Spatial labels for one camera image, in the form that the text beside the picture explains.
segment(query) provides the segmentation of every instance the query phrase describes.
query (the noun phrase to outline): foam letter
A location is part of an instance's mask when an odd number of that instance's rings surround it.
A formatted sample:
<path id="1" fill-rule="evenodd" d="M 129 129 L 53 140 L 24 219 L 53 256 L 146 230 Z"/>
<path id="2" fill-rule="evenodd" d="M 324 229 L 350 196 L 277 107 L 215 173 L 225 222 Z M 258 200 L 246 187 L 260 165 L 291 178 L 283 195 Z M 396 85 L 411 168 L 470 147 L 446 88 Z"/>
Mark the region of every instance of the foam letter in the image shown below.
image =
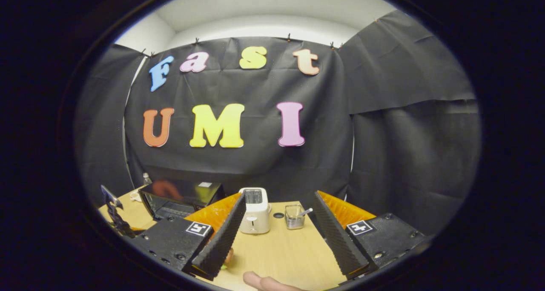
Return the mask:
<path id="1" fill-rule="evenodd" d="M 298 147 L 305 144 L 305 138 L 299 131 L 299 111 L 301 103 L 283 102 L 276 105 L 282 113 L 282 137 L 278 139 L 281 147 Z"/>
<path id="2" fill-rule="evenodd" d="M 242 51 L 241 68 L 262 68 L 267 63 L 267 49 L 263 46 L 249 46 Z"/>
<path id="3" fill-rule="evenodd" d="M 150 68 L 149 72 L 152 74 L 152 92 L 157 90 L 158 87 L 163 86 L 167 81 L 163 75 L 169 73 L 169 63 L 174 61 L 174 57 L 168 56 L 162 62 L 156 64 L 153 68 Z"/>
<path id="4" fill-rule="evenodd" d="M 208 60 L 208 53 L 206 52 L 197 52 L 187 56 L 187 61 L 181 64 L 180 71 L 189 72 L 193 71 L 195 73 L 201 72 L 206 68 L 206 60 Z"/>
<path id="5" fill-rule="evenodd" d="M 205 147 L 206 140 L 203 138 L 203 132 L 205 132 L 210 145 L 215 146 L 223 131 L 224 135 L 220 140 L 222 148 L 241 148 L 244 145 L 244 141 L 240 138 L 240 114 L 243 111 L 244 105 L 229 104 L 216 119 L 209 105 L 193 107 L 195 130 L 189 145 L 194 148 Z"/>
<path id="6" fill-rule="evenodd" d="M 297 56 L 297 66 L 304 74 L 316 75 L 320 69 L 312 66 L 312 60 L 318 60 L 318 55 L 311 54 L 310 49 L 300 49 L 295 51 L 293 56 Z"/>
<path id="7" fill-rule="evenodd" d="M 164 108 L 161 110 L 163 122 L 161 123 L 161 134 L 156 137 L 153 134 L 153 120 L 157 115 L 156 110 L 144 112 L 144 141 L 150 147 L 159 148 L 167 143 L 170 131 L 170 117 L 174 113 L 173 108 Z"/>

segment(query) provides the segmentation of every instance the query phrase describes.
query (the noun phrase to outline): water bottle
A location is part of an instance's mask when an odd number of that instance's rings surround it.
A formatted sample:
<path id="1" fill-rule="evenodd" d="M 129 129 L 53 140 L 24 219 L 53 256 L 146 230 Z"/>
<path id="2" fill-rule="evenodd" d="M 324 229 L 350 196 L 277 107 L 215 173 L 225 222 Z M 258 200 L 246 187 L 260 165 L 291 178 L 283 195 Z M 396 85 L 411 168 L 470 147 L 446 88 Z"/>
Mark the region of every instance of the water bottle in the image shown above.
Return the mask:
<path id="1" fill-rule="evenodd" d="M 144 173 L 144 186 L 150 185 L 152 180 L 149 178 L 148 173 Z"/>

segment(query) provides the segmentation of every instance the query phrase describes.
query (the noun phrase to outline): letter m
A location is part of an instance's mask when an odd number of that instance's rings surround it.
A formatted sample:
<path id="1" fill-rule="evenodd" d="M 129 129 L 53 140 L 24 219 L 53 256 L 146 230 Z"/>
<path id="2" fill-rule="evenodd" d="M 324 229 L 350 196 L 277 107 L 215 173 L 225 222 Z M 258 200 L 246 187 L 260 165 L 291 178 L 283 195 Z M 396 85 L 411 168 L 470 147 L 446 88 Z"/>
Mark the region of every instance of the letter m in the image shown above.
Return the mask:
<path id="1" fill-rule="evenodd" d="M 206 146 L 206 140 L 203 138 L 203 132 L 208 138 L 211 146 L 215 146 L 220 134 L 224 135 L 220 140 L 222 148 L 240 148 L 244 141 L 240 138 L 240 115 L 244 111 L 244 105 L 229 104 L 221 112 L 220 117 L 216 119 L 209 105 L 197 105 L 193 107 L 195 114 L 195 130 L 193 139 L 189 145 L 194 148 L 203 148 Z"/>

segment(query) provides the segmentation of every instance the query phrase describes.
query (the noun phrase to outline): purple letter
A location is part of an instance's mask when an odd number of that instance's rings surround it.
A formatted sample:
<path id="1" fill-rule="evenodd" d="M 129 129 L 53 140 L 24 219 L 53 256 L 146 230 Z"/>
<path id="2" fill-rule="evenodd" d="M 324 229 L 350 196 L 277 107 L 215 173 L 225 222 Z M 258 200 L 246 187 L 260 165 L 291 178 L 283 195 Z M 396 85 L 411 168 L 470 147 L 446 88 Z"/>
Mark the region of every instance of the purple letter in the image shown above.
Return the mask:
<path id="1" fill-rule="evenodd" d="M 197 52 L 187 56 L 187 61 L 181 64 L 180 71 L 182 72 L 201 72 L 206 68 L 206 60 L 208 60 L 208 53 Z"/>
<path id="2" fill-rule="evenodd" d="M 278 139 L 281 147 L 298 147 L 305 143 L 305 138 L 299 131 L 299 111 L 301 103 L 283 102 L 276 105 L 282 113 L 282 137 Z"/>

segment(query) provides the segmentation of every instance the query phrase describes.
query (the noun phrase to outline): yellow letter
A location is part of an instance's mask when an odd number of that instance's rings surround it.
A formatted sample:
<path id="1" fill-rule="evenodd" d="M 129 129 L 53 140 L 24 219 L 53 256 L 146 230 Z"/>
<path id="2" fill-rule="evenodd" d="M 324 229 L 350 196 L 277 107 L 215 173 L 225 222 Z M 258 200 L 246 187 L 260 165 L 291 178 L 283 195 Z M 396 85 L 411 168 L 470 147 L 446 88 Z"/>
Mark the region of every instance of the yellow letter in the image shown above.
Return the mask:
<path id="1" fill-rule="evenodd" d="M 249 46 L 242 51 L 241 68 L 262 68 L 267 63 L 267 49 L 263 46 Z"/>
<path id="2" fill-rule="evenodd" d="M 244 111 L 244 105 L 229 104 L 216 119 L 209 105 L 197 105 L 193 107 L 195 114 L 195 130 L 193 139 L 189 145 L 194 148 L 206 146 L 203 131 L 211 146 L 215 146 L 221 132 L 224 132 L 220 140 L 222 148 L 241 148 L 244 141 L 240 138 L 240 114 Z"/>

